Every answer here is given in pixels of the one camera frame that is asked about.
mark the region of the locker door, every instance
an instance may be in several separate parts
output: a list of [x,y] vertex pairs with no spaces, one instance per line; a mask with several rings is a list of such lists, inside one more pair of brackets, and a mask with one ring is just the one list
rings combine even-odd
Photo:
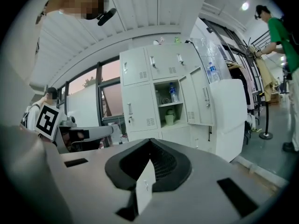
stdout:
[[154,131],[145,132],[131,132],[129,133],[129,141],[141,140],[141,139],[160,139],[159,133]]
[[179,60],[183,62],[181,66],[182,75],[190,73],[192,70],[198,67],[203,67],[203,64],[192,44],[178,44],[173,46],[175,53]]
[[123,87],[123,110],[129,132],[157,129],[150,85]]
[[120,53],[123,85],[149,81],[143,48],[131,49]]
[[198,67],[179,80],[188,124],[214,125],[214,104],[205,71]]
[[200,125],[199,109],[195,98],[195,90],[190,79],[190,74],[181,78],[179,82],[181,84],[186,107],[187,123]]
[[214,122],[214,103],[204,69],[196,68],[190,73],[195,95],[199,108],[200,122],[202,125],[213,126]]
[[147,47],[147,56],[153,80],[183,75],[181,63],[172,45]]
[[162,136],[163,140],[191,147],[189,127],[163,131]]

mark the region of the open locker compartment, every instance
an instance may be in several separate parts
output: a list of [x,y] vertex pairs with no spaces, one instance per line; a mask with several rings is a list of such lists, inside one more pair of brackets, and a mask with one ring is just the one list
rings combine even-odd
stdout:
[[[176,93],[178,96],[178,102],[172,102],[170,94],[170,85],[175,87]],[[156,101],[159,109],[159,117],[161,121],[162,129],[174,129],[184,125],[187,125],[187,118],[185,113],[184,106],[184,97],[181,92],[181,87],[179,81],[176,80],[167,80],[162,82],[154,83]],[[169,126],[166,124],[165,115],[167,111],[172,110],[174,112],[174,123]]]
[[[172,129],[180,128],[181,126],[187,125],[186,114],[184,111],[184,104],[171,105],[159,108],[159,116],[161,121],[161,129]],[[165,115],[168,110],[173,110],[175,114],[173,125],[169,126],[166,124]]]

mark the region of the person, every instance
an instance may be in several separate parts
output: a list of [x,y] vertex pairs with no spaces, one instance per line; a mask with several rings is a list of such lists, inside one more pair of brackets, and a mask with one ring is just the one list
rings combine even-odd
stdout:
[[47,89],[46,94],[39,101],[33,103],[28,112],[27,129],[35,131],[35,126],[38,118],[39,111],[44,103],[49,105],[56,105],[58,92],[54,87]]
[[81,19],[96,19],[104,12],[105,2],[106,0],[29,0],[7,33],[1,56],[25,84],[29,84],[40,49],[39,36],[43,20],[47,14],[60,11]]
[[292,102],[294,111],[295,128],[292,136],[292,141],[283,144],[283,150],[286,152],[299,153],[299,55],[296,48],[292,45],[290,33],[284,27],[281,20],[271,16],[271,12],[266,6],[258,5],[256,7],[256,18],[261,18],[268,24],[271,42],[261,51],[256,52],[256,56],[260,57],[263,54],[270,54],[275,51],[280,54],[285,54],[288,63],[288,68],[292,75]]

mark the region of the green shirt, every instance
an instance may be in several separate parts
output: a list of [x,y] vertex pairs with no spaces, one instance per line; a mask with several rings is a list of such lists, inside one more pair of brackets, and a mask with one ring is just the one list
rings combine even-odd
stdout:
[[291,73],[299,68],[299,55],[289,42],[289,33],[283,26],[282,22],[277,18],[270,18],[268,21],[271,42],[281,44],[284,51],[286,60],[288,62]]

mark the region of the ceiling light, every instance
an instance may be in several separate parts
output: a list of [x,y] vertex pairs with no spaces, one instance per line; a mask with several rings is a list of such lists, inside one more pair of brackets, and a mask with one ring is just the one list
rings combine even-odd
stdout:
[[246,11],[248,8],[249,8],[249,3],[244,2],[243,5],[242,5],[242,10]]

